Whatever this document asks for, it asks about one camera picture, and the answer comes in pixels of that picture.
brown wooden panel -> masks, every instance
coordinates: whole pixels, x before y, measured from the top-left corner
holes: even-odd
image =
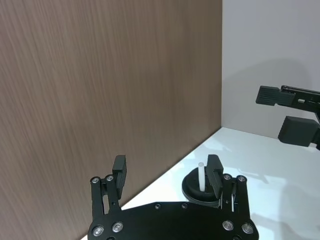
[[[84,235],[221,124],[221,0],[0,0],[0,239]]]

